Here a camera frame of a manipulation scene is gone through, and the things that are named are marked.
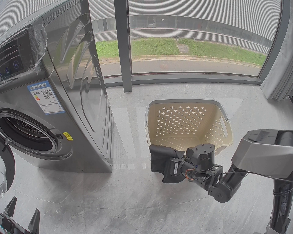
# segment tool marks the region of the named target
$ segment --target marble floor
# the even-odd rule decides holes
[[[252,234],[264,233],[273,202],[273,180],[248,175],[235,196],[221,204],[184,180],[163,184],[150,171],[144,128],[146,107],[156,99],[207,98],[222,103],[234,143],[216,156],[228,170],[248,130],[293,129],[293,104],[267,100],[259,86],[237,84],[162,84],[108,88],[114,127],[113,173],[81,174],[35,168],[18,155],[11,189],[0,209],[16,196],[14,219],[27,227],[41,212],[40,233],[99,234]],[[293,232],[293,223],[287,233]]]

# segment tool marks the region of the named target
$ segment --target building facade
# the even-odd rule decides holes
[[[114,0],[89,0],[96,41],[117,39]],[[129,0],[130,37],[192,38],[267,53],[280,0]]]

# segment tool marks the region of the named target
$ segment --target road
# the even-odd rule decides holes
[[[103,76],[121,74],[120,63],[101,64]],[[246,64],[238,64],[210,60],[185,60],[185,59],[153,59],[132,61],[133,73],[164,72],[164,71],[202,71],[221,72],[243,75],[258,75],[260,68]]]

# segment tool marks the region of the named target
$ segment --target label sticker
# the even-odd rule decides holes
[[[71,137],[71,135],[68,132],[64,132],[63,134],[67,138],[67,140],[73,141],[73,138]]]
[[[175,163],[175,168],[174,168],[174,173],[173,173],[173,175],[176,175],[176,174],[177,174],[178,164],[179,164],[179,163]]]
[[[27,88],[46,115],[65,113],[47,80]]]

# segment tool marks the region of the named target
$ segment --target energy label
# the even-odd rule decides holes
[[[47,80],[28,85],[27,88],[46,115],[65,113]]]

